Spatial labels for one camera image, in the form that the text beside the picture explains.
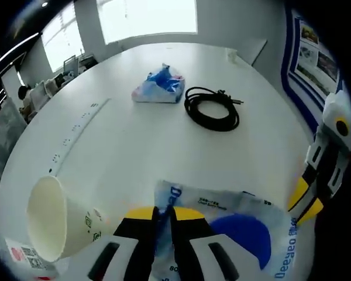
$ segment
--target crumpled plastic bag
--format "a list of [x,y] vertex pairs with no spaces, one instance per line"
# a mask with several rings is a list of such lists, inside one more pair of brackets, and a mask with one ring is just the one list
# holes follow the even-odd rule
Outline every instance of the crumpled plastic bag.
[[251,216],[259,220],[268,229],[271,244],[270,258],[262,271],[276,279],[291,280],[297,241],[296,222],[288,212],[274,206],[271,202],[245,191],[204,190],[160,181],[155,189],[154,203],[162,214],[159,225],[161,234],[157,240],[151,273],[155,280],[180,281],[178,267],[174,261],[170,220],[163,216],[170,205],[197,210],[211,225],[218,219],[234,214]]
[[185,79],[177,70],[163,64],[161,70],[150,72],[146,81],[131,94],[137,102],[168,102],[180,101],[185,89]]

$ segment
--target paper cup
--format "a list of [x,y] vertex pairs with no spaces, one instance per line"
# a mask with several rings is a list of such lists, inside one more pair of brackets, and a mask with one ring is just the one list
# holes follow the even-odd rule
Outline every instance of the paper cup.
[[49,262],[79,252],[102,235],[113,235],[105,216],[66,192],[53,176],[42,177],[35,184],[27,220],[33,247]]

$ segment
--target black cable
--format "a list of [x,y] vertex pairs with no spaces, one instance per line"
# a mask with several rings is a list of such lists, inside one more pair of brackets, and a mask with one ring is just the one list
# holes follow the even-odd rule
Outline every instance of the black cable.
[[[190,94],[192,90],[203,90],[206,92]],[[221,104],[229,111],[229,115],[223,118],[213,118],[201,113],[198,106],[203,101],[213,101]],[[191,119],[204,128],[218,132],[228,132],[238,127],[239,115],[234,104],[242,103],[243,101],[233,100],[229,95],[226,95],[223,90],[213,92],[207,88],[192,87],[188,89],[185,94],[185,109]]]

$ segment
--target wall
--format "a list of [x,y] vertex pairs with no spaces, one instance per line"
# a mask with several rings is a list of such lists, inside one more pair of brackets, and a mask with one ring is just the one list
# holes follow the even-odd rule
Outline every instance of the wall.
[[[268,39],[268,44],[261,55],[266,58],[261,59],[260,56],[260,60],[255,65],[258,66],[259,72],[264,73],[265,77],[266,74],[269,74],[268,77],[272,78],[270,65],[280,63],[277,62],[278,56],[273,56],[273,53],[278,53],[277,47],[281,44],[281,42],[276,41],[278,40],[276,32],[278,18],[281,18],[284,14],[282,2],[279,0],[196,1],[198,16],[197,35],[162,34],[141,36],[105,45],[95,0],[78,0],[74,7],[85,52],[86,54],[93,53],[98,61],[103,61],[123,50],[141,44],[194,42],[230,47],[238,50],[238,53],[245,54],[247,50],[254,49],[257,41]],[[30,85],[53,77],[41,39],[38,40],[27,58],[25,58],[20,72],[25,83]]]
[[22,101],[18,98],[18,88],[21,83],[17,76],[17,71],[14,66],[12,66],[2,77],[2,84],[4,85],[6,94],[12,98],[14,104],[17,108],[23,107]]

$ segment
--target desk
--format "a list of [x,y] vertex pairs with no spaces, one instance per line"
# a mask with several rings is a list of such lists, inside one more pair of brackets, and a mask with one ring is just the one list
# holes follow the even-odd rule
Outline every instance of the desk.
[[[131,92],[162,63],[186,88],[223,89],[239,100],[232,132],[204,129],[180,104],[138,104]],[[135,47],[83,73],[52,98],[16,144],[0,183],[0,232],[29,242],[31,189],[73,122],[97,99],[111,98],[73,146],[58,178],[119,221],[129,208],[153,204],[158,179],[216,190],[246,190],[285,208],[301,173],[307,137],[279,93],[241,59],[201,44]]]

